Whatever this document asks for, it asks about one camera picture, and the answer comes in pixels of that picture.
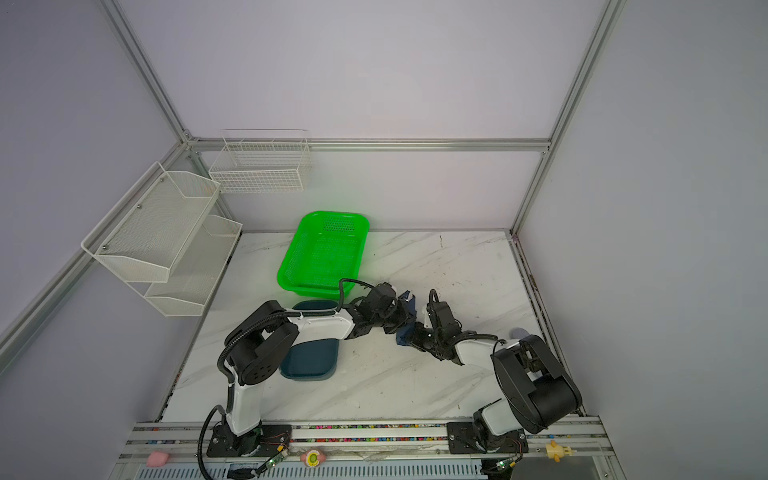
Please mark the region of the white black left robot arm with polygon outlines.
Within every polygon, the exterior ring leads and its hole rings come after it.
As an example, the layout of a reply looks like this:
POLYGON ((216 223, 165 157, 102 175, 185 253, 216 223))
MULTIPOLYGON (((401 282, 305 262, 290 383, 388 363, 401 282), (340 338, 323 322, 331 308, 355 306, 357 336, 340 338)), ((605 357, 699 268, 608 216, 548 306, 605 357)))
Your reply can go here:
POLYGON ((224 342, 217 369, 227 382, 226 404, 217 406, 210 456, 248 456, 268 440, 262 426, 262 384, 279 373, 297 381, 319 381, 336 371, 343 340, 374 327, 394 334, 416 318, 409 292, 398 298, 356 299, 343 306, 309 300, 286 309, 275 300, 258 307, 224 342))

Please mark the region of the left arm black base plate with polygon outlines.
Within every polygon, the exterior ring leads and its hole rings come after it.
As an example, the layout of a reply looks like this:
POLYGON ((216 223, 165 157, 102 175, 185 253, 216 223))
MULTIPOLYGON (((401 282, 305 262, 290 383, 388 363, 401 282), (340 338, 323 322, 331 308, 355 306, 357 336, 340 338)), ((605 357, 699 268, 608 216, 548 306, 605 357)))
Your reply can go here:
POLYGON ((268 458, 287 450, 292 437, 289 424, 261 424, 241 436, 235 435, 226 423, 217 423, 206 450, 209 458, 256 457, 268 458))

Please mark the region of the dark blue paper napkin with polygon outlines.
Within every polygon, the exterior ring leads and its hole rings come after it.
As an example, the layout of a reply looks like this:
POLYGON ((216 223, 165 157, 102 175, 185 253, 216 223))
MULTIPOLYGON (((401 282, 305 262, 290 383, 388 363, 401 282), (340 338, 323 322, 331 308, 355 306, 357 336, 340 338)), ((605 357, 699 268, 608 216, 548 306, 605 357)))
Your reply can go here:
POLYGON ((410 346, 417 319, 416 300, 410 290, 398 296, 399 323, 395 332, 398 346, 410 346))

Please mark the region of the dark teal plastic tray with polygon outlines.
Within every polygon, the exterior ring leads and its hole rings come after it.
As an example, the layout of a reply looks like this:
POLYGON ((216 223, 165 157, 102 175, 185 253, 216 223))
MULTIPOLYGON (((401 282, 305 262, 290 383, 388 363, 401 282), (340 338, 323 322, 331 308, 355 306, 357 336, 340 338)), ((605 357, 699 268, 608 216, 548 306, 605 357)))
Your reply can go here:
POLYGON ((280 374, 293 381, 322 381, 336 371, 341 338, 320 338, 314 329, 299 326, 299 335, 280 365, 280 374))

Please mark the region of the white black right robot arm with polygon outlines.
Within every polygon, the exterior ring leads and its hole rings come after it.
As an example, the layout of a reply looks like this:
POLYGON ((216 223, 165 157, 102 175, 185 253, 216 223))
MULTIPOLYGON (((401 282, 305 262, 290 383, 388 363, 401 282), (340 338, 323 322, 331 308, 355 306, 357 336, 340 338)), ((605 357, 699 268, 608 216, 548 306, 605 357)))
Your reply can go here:
POLYGON ((397 343, 440 361, 475 366, 493 374, 497 397, 472 417, 464 445, 495 453, 508 445, 523 453, 522 440, 582 406, 582 395, 565 367, 537 335, 504 340, 458 328, 433 329, 421 322, 400 328, 397 343))

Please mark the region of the green plastic perforated basket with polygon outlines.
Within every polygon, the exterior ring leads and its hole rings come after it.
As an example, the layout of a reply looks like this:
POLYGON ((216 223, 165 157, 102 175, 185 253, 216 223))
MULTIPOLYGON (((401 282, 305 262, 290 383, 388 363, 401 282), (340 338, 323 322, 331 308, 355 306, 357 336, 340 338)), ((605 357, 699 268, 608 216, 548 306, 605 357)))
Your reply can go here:
POLYGON ((277 284, 304 297, 339 299, 339 281, 359 273, 369 229, 368 219, 361 214, 315 211, 305 215, 280 265, 277 284))

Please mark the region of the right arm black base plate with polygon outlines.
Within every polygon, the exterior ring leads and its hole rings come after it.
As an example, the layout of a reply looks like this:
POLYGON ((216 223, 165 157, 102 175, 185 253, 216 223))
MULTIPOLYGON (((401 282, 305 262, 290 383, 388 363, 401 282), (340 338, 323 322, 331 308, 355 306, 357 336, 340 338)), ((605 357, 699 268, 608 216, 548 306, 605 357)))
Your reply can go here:
POLYGON ((493 434, 478 422, 449 422, 446 425, 451 454, 526 454, 529 452, 523 430, 493 434))

